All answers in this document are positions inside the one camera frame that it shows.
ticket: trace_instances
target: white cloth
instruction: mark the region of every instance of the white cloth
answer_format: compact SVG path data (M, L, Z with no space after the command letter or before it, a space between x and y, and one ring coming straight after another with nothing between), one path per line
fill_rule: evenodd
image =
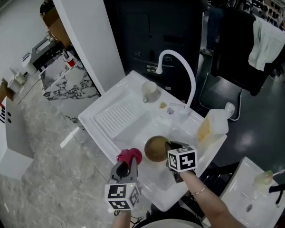
M264 70L266 63L272 63L285 45L285 34L267 21L256 17L253 22L254 46L248 63L258 70Z
M152 222L143 228L201 228L199 225L181 219L162 219Z

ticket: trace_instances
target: person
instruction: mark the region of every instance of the person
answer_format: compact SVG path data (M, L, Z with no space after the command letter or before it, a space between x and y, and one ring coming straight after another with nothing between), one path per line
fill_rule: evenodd
M184 171L180 176L186 183L201 210L213 228L242 228L243 226L229 212L225 203L209 190L204 183L191 171ZM112 228L128 228L131 222L131 211L125 210L115 217ZM153 215L140 222L135 228L201 228L200 221L188 210L172 207L167 212L161 212L159 217Z
M220 23L226 8L239 8L242 0L212 0L207 23L207 46L200 50L201 54L212 56L214 45L220 32Z
M53 0L44 0L40 6L40 16L45 16L53 7L55 7Z

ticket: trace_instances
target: brown bowl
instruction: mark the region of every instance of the brown bowl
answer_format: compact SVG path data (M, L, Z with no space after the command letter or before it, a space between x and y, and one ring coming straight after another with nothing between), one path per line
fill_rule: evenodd
M154 136L145 144L144 153L150 161L162 162L168 158L167 148L170 146L170 141L164 136Z

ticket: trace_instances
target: cardboard box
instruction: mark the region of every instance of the cardboard box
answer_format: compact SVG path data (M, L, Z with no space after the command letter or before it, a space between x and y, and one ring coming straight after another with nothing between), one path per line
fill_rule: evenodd
M2 82L0 85L0 102L2 102L5 97L13 100L14 92L10 90L4 82Z
M49 31L51 31L52 35L56 37L57 40L61 41L65 48L71 45L71 40L68 37L56 8L52 8L48 13L46 13L43 17L43 21Z

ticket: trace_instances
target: red cup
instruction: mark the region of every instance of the red cup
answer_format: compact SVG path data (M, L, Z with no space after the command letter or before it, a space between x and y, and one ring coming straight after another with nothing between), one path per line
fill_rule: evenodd
M70 67L75 66L75 61L71 57L66 62L70 65Z

